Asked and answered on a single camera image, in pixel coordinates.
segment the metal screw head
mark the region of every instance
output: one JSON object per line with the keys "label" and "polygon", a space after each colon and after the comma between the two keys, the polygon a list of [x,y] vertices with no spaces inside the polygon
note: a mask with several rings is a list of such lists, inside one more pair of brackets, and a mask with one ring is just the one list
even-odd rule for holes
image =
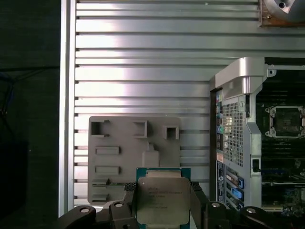
{"label": "metal screw head", "polygon": [[88,212],[88,211],[89,211],[89,209],[87,209],[87,208],[81,209],[81,213],[86,213],[86,212]]}
{"label": "metal screw head", "polygon": [[123,204],[121,204],[121,203],[116,203],[115,206],[116,206],[117,208],[120,208],[120,207],[123,206]]}
{"label": "metal screw head", "polygon": [[219,207],[220,207],[220,204],[219,204],[219,203],[212,203],[212,206],[213,206],[214,208],[219,208]]}
{"label": "metal screw head", "polygon": [[253,209],[253,208],[248,208],[247,212],[250,213],[250,214],[255,214],[256,213],[255,209]]}

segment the computer motherboard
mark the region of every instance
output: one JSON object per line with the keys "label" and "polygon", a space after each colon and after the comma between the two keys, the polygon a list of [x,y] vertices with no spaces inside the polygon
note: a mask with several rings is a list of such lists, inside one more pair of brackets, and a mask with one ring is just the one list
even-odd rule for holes
{"label": "computer motherboard", "polygon": [[256,96],[262,133],[262,207],[305,213],[305,71],[277,70]]}

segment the gray plastic tray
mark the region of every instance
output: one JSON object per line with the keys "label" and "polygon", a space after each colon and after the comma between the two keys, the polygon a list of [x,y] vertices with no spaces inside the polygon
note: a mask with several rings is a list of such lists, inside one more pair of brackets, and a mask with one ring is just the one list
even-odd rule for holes
{"label": "gray plastic tray", "polygon": [[136,181],[137,167],[180,166],[177,117],[89,119],[88,201],[122,199],[124,184]]}

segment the ventilation mesh grille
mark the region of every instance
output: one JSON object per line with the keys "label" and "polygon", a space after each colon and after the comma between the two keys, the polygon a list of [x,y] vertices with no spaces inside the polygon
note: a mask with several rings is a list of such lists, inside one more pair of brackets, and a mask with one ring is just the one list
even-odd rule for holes
{"label": "ventilation mesh grille", "polygon": [[224,157],[243,166],[243,113],[238,103],[227,104],[224,109]]}

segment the cpu socket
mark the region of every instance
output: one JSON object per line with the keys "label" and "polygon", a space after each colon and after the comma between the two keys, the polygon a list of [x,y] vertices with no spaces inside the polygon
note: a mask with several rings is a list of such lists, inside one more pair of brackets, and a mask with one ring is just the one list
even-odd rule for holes
{"label": "cpu socket", "polygon": [[270,129],[265,133],[273,138],[301,138],[305,136],[305,109],[302,106],[272,106],[269,113]]}

